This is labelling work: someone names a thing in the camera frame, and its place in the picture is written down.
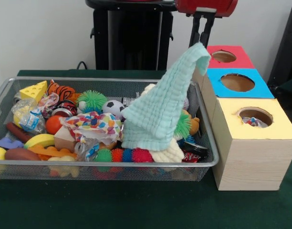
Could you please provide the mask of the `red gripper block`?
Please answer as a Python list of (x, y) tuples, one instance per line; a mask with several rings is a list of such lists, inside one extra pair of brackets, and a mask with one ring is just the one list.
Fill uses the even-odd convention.
[[(238, 0), (176, 0), (175, 6), (179, 12), (194, 14), (189, 47), (199, 41), (207, 45), (215, 16), (229, 17), (234, 12), (237, 3)], [(200, 35), (201, 16), (206, 19), (206, 24)]]

